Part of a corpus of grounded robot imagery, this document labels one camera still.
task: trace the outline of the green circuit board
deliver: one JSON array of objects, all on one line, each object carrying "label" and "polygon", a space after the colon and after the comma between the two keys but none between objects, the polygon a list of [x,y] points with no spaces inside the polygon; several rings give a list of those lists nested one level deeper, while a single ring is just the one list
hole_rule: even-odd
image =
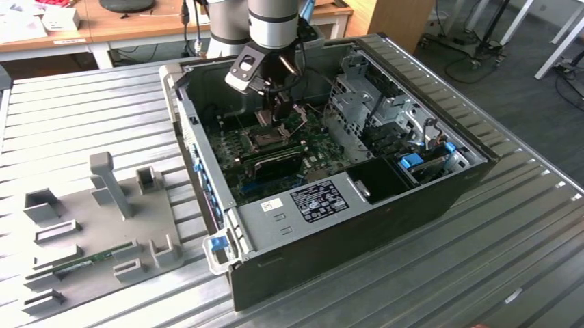
[{"label": "green circuit board", "polygon": [[[300,126],[300,114],[292,112],[280,122],[291,134],[287,138],[281,137],[279,126],[261,126],[252,119],[253,124],[249,124],[248,118],[235,118],[239,128],[207,133],[227,185],[239,205],[326,178],[350,165],[343,147],[323,128],[320,115],[316,111],[307,111],[306,123]],[[257,179],[257,175],[253,175],[257,163],[285,156],[297,161],[297,169],[275,179]]]}]

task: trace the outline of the white box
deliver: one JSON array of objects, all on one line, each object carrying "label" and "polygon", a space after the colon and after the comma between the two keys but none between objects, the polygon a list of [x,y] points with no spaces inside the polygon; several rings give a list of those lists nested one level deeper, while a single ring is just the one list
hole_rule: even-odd
[{"label": "white box", "polygon": [[41,21],[48,31],[76,31],[78,27],[74,8],[48,8]]}]

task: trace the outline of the label sticker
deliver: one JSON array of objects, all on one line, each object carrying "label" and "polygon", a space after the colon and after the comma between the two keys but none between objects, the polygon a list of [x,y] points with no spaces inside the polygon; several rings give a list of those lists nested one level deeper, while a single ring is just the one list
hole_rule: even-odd
[{"label": "label sticker", "polygon": [[348,204],[330,180],[289,193],[306,222],[315,222],[346,210]]},{"label": "label sticker", "polygon": [[69,39],[53,41],[53,44],[69,44],[69,43],[82,43],[86,42],[85,39]]},{"label": "label sticker", "polygon": [[275,199],[272,199],[272,200],[268,200],[267,202],[263,202],[263,203],[260,204],[260,206],[261,206],[261,210],[263,210],[263,212],[267,212],[268,210],[273,210],[273,209],[276,209],[277,207],[281,207],[283,204],[281,204],[280,199],[279,199],[279,198],[275,198]]}]

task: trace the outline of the blue drive latch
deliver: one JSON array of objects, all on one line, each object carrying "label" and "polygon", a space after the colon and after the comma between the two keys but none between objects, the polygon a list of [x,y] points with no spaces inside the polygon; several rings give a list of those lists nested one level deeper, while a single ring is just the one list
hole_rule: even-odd
[{"label": "blue drive latch", "polygon": [[400,158],[399,162],[406,169],[414,167],[423,163],[423,159],[420,159],[418,154],[408,154]]},{"label": "blue drive latch", "polygon": [[228,246],[228,241],[225,236],[215,237],[211,239],[211,251],[219,251]]}]

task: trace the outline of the blue tab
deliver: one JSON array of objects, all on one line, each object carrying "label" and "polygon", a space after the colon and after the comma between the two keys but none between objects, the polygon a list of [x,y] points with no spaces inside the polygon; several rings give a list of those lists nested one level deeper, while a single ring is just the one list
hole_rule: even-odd
[{"label": "blue tab", "polygon": [[453,144],[451,142],[447,142],[447,143],[446,143],[446,150],[447,150],[447,152],[449,152],[450,154],[454,152],[454,150],[455,150],[455,146],[454,146],[454,144]]},{"label": "blue tab", "polygon": [[211,251],[219,251],[223,248],[227,248],[227,246],[228,246],[227,237],[221,236],[211,239]]},{"label": "blue tab", "polygon": [[400,158],[400,164],[406,169],[423,163],[418,154],[408,154]]}]

